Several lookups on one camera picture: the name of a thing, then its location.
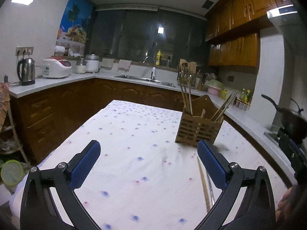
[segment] wok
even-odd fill
[[[266,96],[264,94],[262,94],[261,96],[270,101],[276,108],[276,111],[282,114],[281,123],[285,128],[285,131],[289,135],[289,137],[296,144],[301,144],[302,140],[307,137],[307,121],[301,115],[301,112],[304,109],[300,109],[298,104],[293,99],[291,100],[296,103],[298,107],[298,112],[286,108],[280,108],[278,105],[276,105],[275,101],[269,96]]]

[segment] wooden basket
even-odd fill
[[[210,120],[218,109],[208,95],[193,100],[192,108],[195,116],[187,114],[184,109],[175,142],[196,147],[199,141],[206,139],[213,144],[224,117],[222,116],[218,122]],[[206,110],[204,118],[200,117],[202,109]]]

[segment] faucet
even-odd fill
[[[145,63],[145,61],[148,59],[148,58],[152,58],[153,59],[153,69],[152,69],[152,71],[151,71],[151,76],[150,76],[150,80],[151,81],[154,81],[155,80],[155,76],[156,76],[156,67],[155,67],[155,64],[156,64],[156,60],[155,60],[155,58],[154,57],[150,57],[150,56],[147,56],[145,59],[144,59],[144,61],[143,61],[143,63]]]

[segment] poster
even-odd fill
[[[83,56],[94,4],[89,0],[68,0],[57,35],[57,46],[68,47]]]

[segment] silver bolt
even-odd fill
[[[263,166],[259,166],[260,171],[265,172],[267,169]]]
[[[62,169],[62,168],[64,168],[65,166],[66,166],[66,163],[64,163],[64,162],[58,164],[58,168],[59,168],[59,169]]]
[[[32,167],[32,168],[30,169],[30,171],[31,171],[31,172],[37,171],[37,167]]]
[[[236,169],[239,167],[239,165],[237,163],[230,163],[230,166],[233,168],[233,169]]]

